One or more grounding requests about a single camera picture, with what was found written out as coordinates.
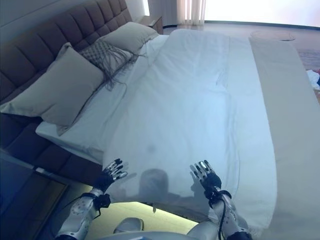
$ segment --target bedside table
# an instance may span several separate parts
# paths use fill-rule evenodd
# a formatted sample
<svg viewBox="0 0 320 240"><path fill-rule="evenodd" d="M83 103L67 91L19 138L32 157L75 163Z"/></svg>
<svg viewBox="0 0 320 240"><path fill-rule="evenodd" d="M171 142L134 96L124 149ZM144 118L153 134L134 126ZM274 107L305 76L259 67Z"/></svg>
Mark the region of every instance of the bedside table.
<svg viewBox="0 0 320 240"><path fill-rule="evenodd" d="M164 34L164 29L162 25L162 16L158 16L158 17L144 16L139 23L156 30L158 34L161 34L161 35Z"/></svg>
<svg viewBox="0 0 320 240"><path fill-rule="evenodd" d="M67 185L1 159L0 239L34 240Z"/></svg>

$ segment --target black wire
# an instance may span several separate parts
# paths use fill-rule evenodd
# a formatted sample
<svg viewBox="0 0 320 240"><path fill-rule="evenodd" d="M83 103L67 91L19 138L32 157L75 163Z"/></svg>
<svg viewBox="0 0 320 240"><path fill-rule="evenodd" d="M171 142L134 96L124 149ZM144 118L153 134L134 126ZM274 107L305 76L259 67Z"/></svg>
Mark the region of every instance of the black wire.
<svg viewBox="0 0 320 240"><path fill-rule="evenodd" d="M223 199L220 199L220 200L223 202L223 213L222 213L220 226L219 226L219 232L218 232L219 240L221 240L222 225L224 223L225 214L226 214L226 203L225 203L225 201Z"/></svg>
<svg viewBox="0 0 320 240"><path fill-rule="evenodd" d="M70 201L69 203L67 203L63 208L61 208L59 211L55 212L52 216L52 218L50 219L50 223L49 223L49 231L51 236L53 237L53 239L56 237L54 235L54 232L52 230L52 225L53 225L53 221L54 219L57 217L58 214L60 214L66 207L68 207L70 204L74 203L76 200L78 200L79 198L81 198L81 196L78 196L77 198L73 199L72 201Z"/></svg>

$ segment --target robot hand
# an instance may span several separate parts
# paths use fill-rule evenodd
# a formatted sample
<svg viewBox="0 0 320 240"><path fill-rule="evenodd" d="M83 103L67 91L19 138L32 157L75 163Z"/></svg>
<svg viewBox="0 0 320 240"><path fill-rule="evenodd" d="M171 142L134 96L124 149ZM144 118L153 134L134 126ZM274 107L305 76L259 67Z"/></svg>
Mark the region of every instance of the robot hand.
<svg viewBox="0 0 320 240"><path fill-rule="evenodd" d="M128 175L126 171L121 171L124 167L120 158L111 162L102 172L100 177L93 184L93 189L101 190L104 193L116 180Z"/></svg>
<svg viewBox="0 0 320 240"><path fill-rule="evenodd" d="M118 158L110 163L93 184L90 192L86 192L72 205L68 218L60 228L56 240L84 240L93 219L100 216L100 208L110 205L110 197L105 191L118 179L128 175L121 171L123 162Z"/></svg>
<svg viewBox="0 0 320 240"><path fill-rule="evenodd" d="M195 164L196 170L193 171L194 175L199 179L204 188L204 195L209 200L209 205L216 204L221 200L222 194L228 195L231 199L229 192L221 191L221 179L216 175L211 165L207 160L200 161Z"/></svg>
<svg viewBox="0 0 320 240"><path fill-rule="evenodd" d="M238 215L231 200L231 194L221 190L221 180L213 171L207 160L195 164L194 175L204 188L204 195L209 200L210 207L219 218L219 240L252 240L248 233L247 222Z"/></svg>

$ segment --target bed frame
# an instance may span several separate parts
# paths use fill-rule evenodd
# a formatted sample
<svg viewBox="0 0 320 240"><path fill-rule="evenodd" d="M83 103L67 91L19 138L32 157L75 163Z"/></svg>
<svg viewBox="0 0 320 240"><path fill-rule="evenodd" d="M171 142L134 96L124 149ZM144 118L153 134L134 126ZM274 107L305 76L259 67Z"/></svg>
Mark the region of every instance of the bed frame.
<svg viewBox="0 0 320 240"><path fill-rule="evenodd" d="M91 0L50 19L1 46L0 103L33 84L63 44L76 50L132 21L125 0ZM102 166L76 156L36 134L40 117L1 113L1 151L52 173L92 185Z"/></svg>

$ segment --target pillow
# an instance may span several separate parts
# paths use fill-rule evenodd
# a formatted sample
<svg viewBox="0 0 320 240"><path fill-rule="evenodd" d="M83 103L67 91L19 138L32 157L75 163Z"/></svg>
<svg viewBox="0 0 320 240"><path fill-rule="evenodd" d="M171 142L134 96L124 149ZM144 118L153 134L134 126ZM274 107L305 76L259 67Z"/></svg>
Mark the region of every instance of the pillow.
<svg viewBox="0 0 320 240"><path fill-rule="evenodd" d="M151 27L130 21L100 39L117 48L136 54L147 41L158 35Z"/></svg>
<svg viewBox="0 0 320 240"><path fill-rule="evenodd" d="M91 46L79 52L93 65L101 69L109 81L127 63L132 63L134 54L112 46L105 41L97 40Z"/></svg>
<svg viewBox="0 0 320 240"><path fill-rule="evenodd" d="M69 43L62 46L56 60L36 82L1 105L1 113L42 117L58 127L70 127L103 83L104 74L68 46Z"/></svg>

